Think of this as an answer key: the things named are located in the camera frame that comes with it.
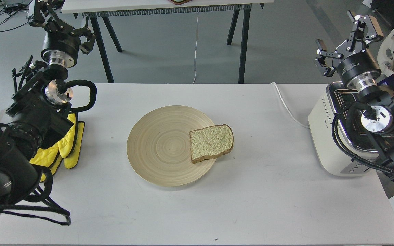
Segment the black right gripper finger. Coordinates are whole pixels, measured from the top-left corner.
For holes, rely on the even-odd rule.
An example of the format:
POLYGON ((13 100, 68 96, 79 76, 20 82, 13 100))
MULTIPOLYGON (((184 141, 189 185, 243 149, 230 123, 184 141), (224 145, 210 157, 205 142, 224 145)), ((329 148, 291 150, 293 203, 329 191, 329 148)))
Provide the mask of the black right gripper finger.
POLYGON ((384 39, 378 20, 370 15, 355 15, 348 10, 347 15, 352 22, 352 30, 346 40, 343 51, 348 53, 367 52, 371 43, 384 39))
POLYGON ((316 39, 316 44, 318 50, 316 52, 315 65, 322 76, 332 77, 337 67, 343 61, 343 49, 338 46, 335 48, 335 51, 331 52, 321 39, 316 39))

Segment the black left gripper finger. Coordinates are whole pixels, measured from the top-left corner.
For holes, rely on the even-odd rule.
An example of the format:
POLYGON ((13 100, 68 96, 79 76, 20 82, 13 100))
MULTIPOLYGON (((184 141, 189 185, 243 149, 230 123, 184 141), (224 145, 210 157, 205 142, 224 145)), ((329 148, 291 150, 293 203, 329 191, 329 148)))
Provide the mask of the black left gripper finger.
POLYGON ((90 30, 89 26, 85 26, 81 30, 81 36, 86 37, 86 41, 82 42, 79 48, 83 54, 89 54, 93 50, 96 35, 90 30))
POLYGON ((55 10, 63 6, 63 0, 33 0, 29 4, 28 23, 46 32, 63 31, 64 25, 55 10))

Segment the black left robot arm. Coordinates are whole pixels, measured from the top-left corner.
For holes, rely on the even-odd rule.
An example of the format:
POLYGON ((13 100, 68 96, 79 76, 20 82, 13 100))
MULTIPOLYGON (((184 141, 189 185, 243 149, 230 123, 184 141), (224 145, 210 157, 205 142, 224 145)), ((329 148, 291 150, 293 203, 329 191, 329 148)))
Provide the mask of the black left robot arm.
POLYGON ((68 69, 78 53, 89 54, 96 36, 87 25, 75 29, 54 11, 55 1, 33 0, 28 23, 45 30, 42 61, 30 57, 20 71, 12 70, 13 104, 6 109, 12 118, 0 123, 0 215, 39 218, 70 225, 70 212, 50 198, 51 171, 30 160, 39 149, 61 140, 75 126, 70 113, 91 109, 97 88, 87 80, 66 82, 68 69))

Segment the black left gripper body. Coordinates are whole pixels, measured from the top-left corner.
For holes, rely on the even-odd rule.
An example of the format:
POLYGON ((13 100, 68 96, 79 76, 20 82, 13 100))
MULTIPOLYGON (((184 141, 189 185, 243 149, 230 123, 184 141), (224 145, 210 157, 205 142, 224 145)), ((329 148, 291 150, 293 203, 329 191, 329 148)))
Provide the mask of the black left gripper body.
POLYGON ((86 28, 68 29, 63 31, 47 30, 41 57, 51 63, 53 58, 62 60, 64 67, 73 67, 77 64, 79 48, 82 44, 80 37, 84 35, 86 28))

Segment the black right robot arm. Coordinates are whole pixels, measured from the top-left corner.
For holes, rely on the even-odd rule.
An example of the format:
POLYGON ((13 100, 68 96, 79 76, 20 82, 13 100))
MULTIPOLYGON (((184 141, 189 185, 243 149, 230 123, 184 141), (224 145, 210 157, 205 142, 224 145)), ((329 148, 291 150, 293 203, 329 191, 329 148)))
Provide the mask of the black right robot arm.
POLYGON ((394 181, 394 29, 388 37, 369 15, 348 12, 348 39, 329 50, 316 40, 315 64, 337 73, 308 116, 321 166, 341 177, 374 169, 394 181))

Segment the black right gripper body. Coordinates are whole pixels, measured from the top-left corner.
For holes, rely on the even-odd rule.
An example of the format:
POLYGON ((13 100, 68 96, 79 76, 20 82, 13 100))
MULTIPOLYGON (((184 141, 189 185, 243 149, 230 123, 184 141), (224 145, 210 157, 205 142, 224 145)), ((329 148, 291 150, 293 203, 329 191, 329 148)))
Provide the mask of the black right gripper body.
POLYGON ((368 49, 352 54, 342 60, 336 71, 347 89, 364 90, 376 85, 381 75, 378 62, 368 49))

